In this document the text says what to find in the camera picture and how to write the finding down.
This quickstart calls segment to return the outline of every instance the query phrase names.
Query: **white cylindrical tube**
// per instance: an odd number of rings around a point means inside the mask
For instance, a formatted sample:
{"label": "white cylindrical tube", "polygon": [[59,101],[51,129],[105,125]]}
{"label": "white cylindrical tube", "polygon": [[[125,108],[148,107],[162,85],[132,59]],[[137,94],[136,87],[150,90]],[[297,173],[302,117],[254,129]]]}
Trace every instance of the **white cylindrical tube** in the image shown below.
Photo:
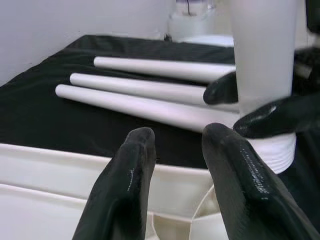
{"label": "white cylindrical tube", "polygon": [[238,104],[207,105],[203,99],[206,88],[186,84],[136,80],[110,76],[73,73],[70,76],[73,85],[120,94],[128,94],[152,99],[159,99],[204,108],[224,109],[239,112]]}
{"label": "white cylindrical tube", "polygon": [[236,70],[234,65],[97,56],[94,66],[132,73],[211,83]]}
{"label": "white cylindrical tube", "polygon": [[[297,0],[231,0],[240,115],[291,94]],[[294,159],[295,134],[250,140],[275,172]]]}
{"label": "white cylindrical tube", "polygon": [[201,133],[212,122],[232,128],[239,115],[210,108],[60,84],[55,93],[65,99],[157,121]]}

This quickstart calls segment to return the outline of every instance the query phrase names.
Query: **white plastic base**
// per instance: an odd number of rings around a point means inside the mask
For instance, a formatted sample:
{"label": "white plastic base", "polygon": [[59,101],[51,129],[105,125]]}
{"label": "white plastic base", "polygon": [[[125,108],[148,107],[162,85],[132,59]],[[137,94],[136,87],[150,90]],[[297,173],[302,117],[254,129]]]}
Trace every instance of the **white plastic base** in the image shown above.
{"label": "white plastic base", "polygon": [[[70,240],[107,157],[0,144],[0,238]],[[156,165],[146,240],[227,240],[208,170]]]}
{"label": "white plastic base", "polygon": [[296,134],[283,134],[264,139],[248,139],[261,159],[275,174],[284,172],[294,161]]}

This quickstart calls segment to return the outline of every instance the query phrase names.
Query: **gloved hand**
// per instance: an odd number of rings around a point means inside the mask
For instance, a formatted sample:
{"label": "gloved hand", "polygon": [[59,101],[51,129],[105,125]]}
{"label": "gloved hand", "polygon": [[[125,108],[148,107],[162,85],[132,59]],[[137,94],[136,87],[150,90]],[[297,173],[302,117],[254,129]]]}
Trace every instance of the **gloved hand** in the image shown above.
{"label": "gloved hand", "polygon": [[[320,126],[320,66],[309,79],[293,78],[293,95],[271,102],[242,117],[233,129],[246,138],[268,138],[279,134],[302,132]],[[211,83],[203,100],[209,105],[238,101],[236,73],[231,72]]]}
{"label": "gloved hand", "polygon": [[144,240],[155,134],[131,131],[96,180],[73,240]]}
{"label": "gloved hand", "polygon": [[202,152],[230,240],[319,240],[320,234],[249,142],[219,123]]}

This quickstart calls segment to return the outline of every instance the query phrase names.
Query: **black fabric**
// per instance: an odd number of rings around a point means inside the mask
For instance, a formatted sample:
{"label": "black fabric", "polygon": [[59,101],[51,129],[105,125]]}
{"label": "black fabric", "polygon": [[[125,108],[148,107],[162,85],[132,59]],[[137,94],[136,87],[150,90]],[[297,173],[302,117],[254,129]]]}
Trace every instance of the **black fabric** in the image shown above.
{"label": "black fabric", "polygon": [[[71,73],[164,81],[161,77],[95,68],[95,56],[235,63],[233,48],[112,36],[81,37],[0,87],[0,142],[112,157],[131,130],[150,127],[156,136],[158,163],[205,168],[199,133],[56,96],[55,87],[70,84]],[[169,78],[165,81],[185,83]]]}

